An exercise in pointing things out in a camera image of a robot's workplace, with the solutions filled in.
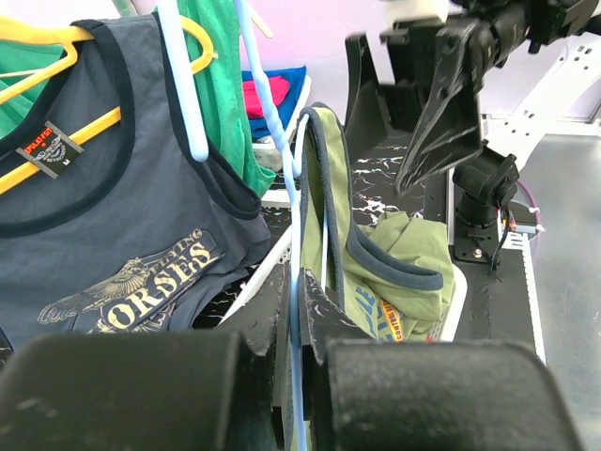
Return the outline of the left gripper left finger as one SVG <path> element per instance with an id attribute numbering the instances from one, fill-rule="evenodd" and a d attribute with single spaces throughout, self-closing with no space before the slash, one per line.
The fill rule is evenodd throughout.
<path id="1" fill-rule="evenodd" d="M 289 275 L 275 266 L 219 327 L 56 334 L 1 374 L 5 450 L 282 450 Z"/>

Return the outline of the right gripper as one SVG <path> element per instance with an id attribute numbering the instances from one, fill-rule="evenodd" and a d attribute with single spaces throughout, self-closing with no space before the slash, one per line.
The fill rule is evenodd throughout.
<path id="1" fill-rule="evenodd" d="M 477 93 L 493 66 L 492 22 L 482 11 L 454 13 L 445 22 L 396 19 L 380 41 L 391 83 L 378 79 L 364 33 L 345 40 L 345 132 L 349 141 L 381 141 L 391 131 L 414 130 L 393 183 L 403 194 L 481 150 Z"/>

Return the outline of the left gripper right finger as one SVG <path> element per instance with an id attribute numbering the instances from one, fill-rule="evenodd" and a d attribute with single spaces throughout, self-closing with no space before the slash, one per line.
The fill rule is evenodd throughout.
<path id="1" fill-rule="evenodd" d="M 529 349 L 495 341 L 377 341 L 310 271 L 300 276 L 300 306 L 315 450 L 581 448 L 557 383 Z"/>

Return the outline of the olive green tank top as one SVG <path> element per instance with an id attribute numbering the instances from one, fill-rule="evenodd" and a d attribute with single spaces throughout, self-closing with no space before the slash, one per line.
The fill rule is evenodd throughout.
<path id="1" fill-rule="evenodd" d="M 335 304 L 381 341 L 432 341 L 455 287 L 444 223 L 384 211 L 354 219 L 347 140 L 324 104 L 301 113 L 300 265 L 333 291 Z"/>

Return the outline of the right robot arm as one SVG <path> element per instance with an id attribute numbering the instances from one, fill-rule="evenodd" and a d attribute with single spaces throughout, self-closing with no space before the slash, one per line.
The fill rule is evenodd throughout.
<path id="1" fill-rule="evenodd" d="M 459 261 L 497 266 L 510 229 L 520 171 L 551 124 L 600 78 L 596 1 L 391 1 L 380 36 L 394 80 L 378 79 L 365 34 L 347 37 L 347 142 L 373 148 L 394 131 L 410 136 L 393 186 L 402 194 L 451 172 L 461 196 L 453 213 Z M 485 75 L 526 46 L 565 46 L 526 98 L 489 132 L 481 125 Z"/>

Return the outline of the navy blue tank top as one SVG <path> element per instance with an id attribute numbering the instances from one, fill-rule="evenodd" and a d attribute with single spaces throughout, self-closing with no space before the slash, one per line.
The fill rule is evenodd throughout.
<path id="1" fill-rule="evenodd" d="M 188 329 L 267 255 L 259 198 L 218 150 L 193 159 L 178 100 L 169 117 L 102 200 L 72 207 L 43 191 L 1 204 L 1 329 L 13 348 L 46 334 Z"/>

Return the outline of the cream white hanger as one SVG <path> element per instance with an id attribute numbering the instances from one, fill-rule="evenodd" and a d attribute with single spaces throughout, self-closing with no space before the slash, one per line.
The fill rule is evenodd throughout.
<path id="1" fill-rule="evenodd" d="M 263 34 L 263 36 L 267 39 L 273 38 L 273 33 L 270 27 L 267 25 L 265 20 L 260 16 L 260 14 L 252 7 L 249 7 L 251 20 L 257 29 Z"/>

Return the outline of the yellow plastic hanger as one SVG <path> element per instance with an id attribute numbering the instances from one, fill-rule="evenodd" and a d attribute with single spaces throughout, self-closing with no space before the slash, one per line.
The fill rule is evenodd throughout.
<path id="1" fill-rule="evenodd" d="M 50 39 L 58 60 L 1 90 L 11 101 L 42 85 L 25 117 L 1 139 L 2 206 L 46 191 L 76 207 L 102 200 L 151 150 L 177 108 L 156 15 L 81 20 L 59 30 L 4 23 L 10 47 Z"/>

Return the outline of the white plastic basket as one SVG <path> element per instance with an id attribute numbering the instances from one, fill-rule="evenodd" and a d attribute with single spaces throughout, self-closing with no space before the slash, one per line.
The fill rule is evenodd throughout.
<path id="1" fill-rule="evenodd" d="M 291 235 L 291 227 L 289 226 L 256 268 L 250 280 L 245 283 L 236 300 L 224 314 L 220 324 L 232 317 L 258 293 L 273 269 L 282 269 L 283 265 L 288 262 Z M 449 306 L 441 315 L 441 319 L 433 327 L 428 337 L 430 341 L 452 342 L 455 339 L 455 333 L 468 293 L 468 283 L 466 276 L 458 267 L 453 266 L 453 269 L 454 287 L 452 299 Z"/>

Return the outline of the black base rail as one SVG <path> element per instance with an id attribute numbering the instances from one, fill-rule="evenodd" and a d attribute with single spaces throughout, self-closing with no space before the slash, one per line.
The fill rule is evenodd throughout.
<path id="1" fill-rule="evenodd" d="M 502 224 L 495 225 L 485 234 L 482 244 L 463 243 L 459 223 L 455 220 L 458 197 L 459 191 L 450 174 L 426 183 L 425 217 L 447 224 L 452 262 L 464 273 L 468 283 L 454 340 L 514 341 L 532 349 L 541 361 L 545 361 L 529 236 L 509 233 L 501 248 L 498 269 L 491 271 L 483 251 L 494 251 Z"/>

